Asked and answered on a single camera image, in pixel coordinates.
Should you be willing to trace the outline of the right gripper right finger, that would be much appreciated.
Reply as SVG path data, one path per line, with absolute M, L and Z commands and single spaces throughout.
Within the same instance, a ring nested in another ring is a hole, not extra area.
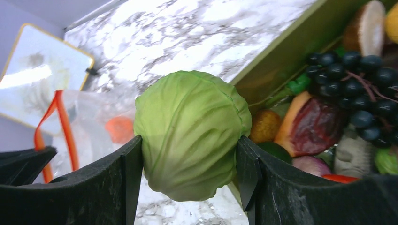
M 348 184 L 301 171 L 243 136 L 237 143 L 242 208 L 252 225 L 395 225 L 398 178 L 372 175 Z

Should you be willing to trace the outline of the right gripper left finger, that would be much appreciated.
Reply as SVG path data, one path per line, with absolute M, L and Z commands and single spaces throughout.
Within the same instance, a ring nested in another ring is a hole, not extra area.
M 142 138 L 49 183 L 0 187 L 3 225 L 132 225 L 138 204 Z

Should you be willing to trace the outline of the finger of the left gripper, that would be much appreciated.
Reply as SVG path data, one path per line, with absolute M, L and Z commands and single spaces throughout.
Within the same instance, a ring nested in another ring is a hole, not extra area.
M 54 147 L 8 151 L 0 154 L 0 183 L 9 186 L 29 185 L 57 154 Z

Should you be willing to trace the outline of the clear zip top bag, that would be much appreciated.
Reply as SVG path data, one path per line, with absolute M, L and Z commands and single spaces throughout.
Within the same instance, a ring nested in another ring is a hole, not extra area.
M 44 181 L 49 183 L 120 148 L 123 144 L 112 142 L 105 123 L 116 116 L 134 121 L 136 97 L 133 88 L 121 86 L 102 93 L 57 90 L 34 133 L 35 150 L 44 149 L 44 134 L 52 135 L 51 146 L 57 150 L 42 170 Z

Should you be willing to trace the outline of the green cabbage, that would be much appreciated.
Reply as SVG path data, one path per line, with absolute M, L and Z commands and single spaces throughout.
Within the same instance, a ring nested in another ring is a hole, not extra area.
M 231 183 L 236 145 L 252 127 L 248 104 L 233 85 L 206 72 L 177 71 L 147 88 L 135 106 L 134 133 L 142 137 L 153 191 L 198 202 Z

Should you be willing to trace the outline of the orange carrot piece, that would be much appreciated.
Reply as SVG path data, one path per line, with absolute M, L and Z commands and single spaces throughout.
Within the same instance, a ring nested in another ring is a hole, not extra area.
M 116 116 L 105 123 L 113 143 L 125 144 L 134 137 L 134 122 L 126 116 Z

